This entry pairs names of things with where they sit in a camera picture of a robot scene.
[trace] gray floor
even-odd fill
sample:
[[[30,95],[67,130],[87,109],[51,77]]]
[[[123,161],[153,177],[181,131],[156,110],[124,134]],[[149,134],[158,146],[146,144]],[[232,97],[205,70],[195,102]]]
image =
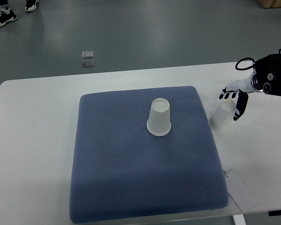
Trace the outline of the gray floor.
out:
[[[260,59],[281,48],[281,8],[257,0],[10,0],[18,16],[0,28],[0,84],[6,80]],[[95,51],[95,68],[81,54]],[[267,213],[248,225],[281,225]],[[231,217],[178,225],[230,225]]]

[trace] person's foot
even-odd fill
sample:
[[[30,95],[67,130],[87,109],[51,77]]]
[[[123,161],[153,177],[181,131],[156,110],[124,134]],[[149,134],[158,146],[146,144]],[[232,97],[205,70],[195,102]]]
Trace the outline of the person's foot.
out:
[[[8,22],[15,21],[16,19],[18,19],[18,17],[14,14],[12,10],[10,10],[9,14],[6,14],[1,11],[0,27],[3,27]]]
[[[38,0],[26,0],[26,12],[31,12],[37,8]]]

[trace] blue cushion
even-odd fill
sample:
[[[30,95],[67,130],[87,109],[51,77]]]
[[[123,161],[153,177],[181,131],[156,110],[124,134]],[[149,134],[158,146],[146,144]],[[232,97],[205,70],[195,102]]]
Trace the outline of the blue cushion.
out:
[[[147,130],[151,103],[170,103],[172,128]],[[194,87],[81,97],[70,193],[74,223],[228,205],[222,165]]]

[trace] robotic hand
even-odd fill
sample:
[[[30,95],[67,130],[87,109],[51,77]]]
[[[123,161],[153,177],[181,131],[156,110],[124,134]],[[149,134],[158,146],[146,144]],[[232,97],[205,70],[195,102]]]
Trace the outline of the robotic hand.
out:
[[[247,68],[238,68],[240,62],[251,60],[253,65]],[[255,61],[252,58],[244,58],[235,65],[236,70],[248,70],[253,68],[253,73],[247,78],[229,83],[220,95],[227,99],[230,94],[235,98],[238,94],[236,111],[233,120],[238,120],[244,113],[249,99],[249,93],[264,92],[268,95],[281,96],[281,49],[278,54],[271,54]]]

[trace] sneaker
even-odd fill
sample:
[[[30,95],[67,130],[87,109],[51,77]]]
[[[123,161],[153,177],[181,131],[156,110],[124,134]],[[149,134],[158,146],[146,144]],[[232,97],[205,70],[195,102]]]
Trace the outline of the sneaker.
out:
[[[26,0],[26,12],[31,12],[37,8],[38,0]]]
[[[14,14],[14,12],[11,10],[9,14],[6,14],[1,11],[1,16],[0,16],[0,27],[3,27],[5,24],[11,21],[15,21],[18,19],[18,17]]]

